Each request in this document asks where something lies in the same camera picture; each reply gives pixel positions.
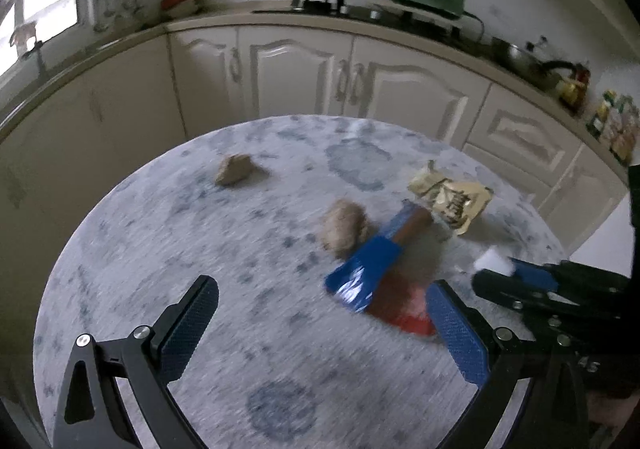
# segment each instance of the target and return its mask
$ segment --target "cabinet handle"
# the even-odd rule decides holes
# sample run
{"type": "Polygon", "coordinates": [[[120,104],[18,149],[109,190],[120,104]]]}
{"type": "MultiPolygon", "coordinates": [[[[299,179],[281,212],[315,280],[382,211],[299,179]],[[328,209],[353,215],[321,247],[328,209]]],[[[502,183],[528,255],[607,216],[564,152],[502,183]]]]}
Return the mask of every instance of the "cabinet handle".
{"type": "Polygon", "coordinates": [[[238,48],[231,48],[231,60],[229,61],[229,73],[231,73],[231,78],[237,84],[240,82],[240,55],[238,53],[238,48]]]}
{"type": "Polygon", "coordinates": [[[340,66],[340,75],[338,76],[338,83],[335,87],[335,100],[343,102],[344,97],[347,95],[347,81],[349,77],[349,63],[342,59],[338,66],[340,66]]]}
{"type": "Polygon", "coordinates": [[[360,97],[364,91],[364,64],[356,64],[353,67],[353,82],[351,84],[351,96],[349,103],[356,106],[360,102],[360,97]]]}

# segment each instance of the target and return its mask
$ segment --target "gas stove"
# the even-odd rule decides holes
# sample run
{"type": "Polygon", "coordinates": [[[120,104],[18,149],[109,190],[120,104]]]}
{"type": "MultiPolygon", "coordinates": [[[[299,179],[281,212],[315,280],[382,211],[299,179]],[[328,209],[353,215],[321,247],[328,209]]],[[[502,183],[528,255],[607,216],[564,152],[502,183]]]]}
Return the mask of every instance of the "gas stove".
{"type": "Polygon", "coordinates": [[[287,8],[254,10],[254,13],[290,13],[361,21],[408,32],[473,53],[468,50],[467,40],[460,37],[460,28],[456,26],[445,28],[433,22],[424,21],[416,18],[409,10],[397,14],[375,5],[373,8],[349,5],[345,0],[291,0],[287,8]]]}

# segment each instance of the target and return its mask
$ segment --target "blue wrapper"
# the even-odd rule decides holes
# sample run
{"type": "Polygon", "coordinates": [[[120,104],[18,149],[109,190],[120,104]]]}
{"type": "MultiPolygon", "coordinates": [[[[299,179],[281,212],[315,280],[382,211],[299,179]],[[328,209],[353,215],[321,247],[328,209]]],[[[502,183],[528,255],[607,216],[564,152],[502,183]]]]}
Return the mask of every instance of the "blue wrapper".
{"type": "Polygon", "coordinates": [[[324,280],[327,292],[354,312],[362,312],[369,306],[382,276],[396,262],[402,247],[393,238],[414,212],[417,204],[402,202],[402,210],[380,228],[373,238],[362,245],[340,267],[324,280]]]}

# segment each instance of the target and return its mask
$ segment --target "white eraser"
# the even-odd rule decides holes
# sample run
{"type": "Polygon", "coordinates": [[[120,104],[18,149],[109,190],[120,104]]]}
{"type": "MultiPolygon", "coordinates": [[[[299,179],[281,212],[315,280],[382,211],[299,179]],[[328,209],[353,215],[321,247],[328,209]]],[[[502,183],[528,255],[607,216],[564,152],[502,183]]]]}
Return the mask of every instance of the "white eraser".
{"type": "Polygon", "coordinates": [[[493,270],[502,275],[513,275],[516,271],[516,267],[511,262],[511,259],[504,257],[495,247],[489,248],[489,250],[476,259],[474,269],[476,272],[484,269],[493,270]]]}

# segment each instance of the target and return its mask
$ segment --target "screw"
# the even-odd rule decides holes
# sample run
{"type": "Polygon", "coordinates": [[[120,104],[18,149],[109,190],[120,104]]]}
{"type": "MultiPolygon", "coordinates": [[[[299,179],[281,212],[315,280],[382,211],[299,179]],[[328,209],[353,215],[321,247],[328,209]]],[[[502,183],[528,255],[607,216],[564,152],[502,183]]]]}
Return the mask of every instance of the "screw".
{"type": "Polygon", "coordinates": [[[87,346],[90,340],[91,340],[91,337],[88,334],[82,334],[81,336],[78,337],[78,339],[76,339],[76,345],[82,348],[83,346],[87,346]]]}
{"type": "Polygon", "coordinates": [[[495,336],[501,341],[510,341],[513,339],[513,332],[508,328],[498,328],[495,331],[495,336]]]}
{"type": "Polygon", "coordinates": [[[146,339],[151,333],[151,328],[148,326],[138,326],[135,330],[133,330],[133,336],[136,339],[146,339]]]}
{"type": "Polygon", "coordinates": [[[556,341],[558,341],[560,346],[564,346],[565,348],[571,346],[571,339],[567,335],[560,334],[556,341]]]}

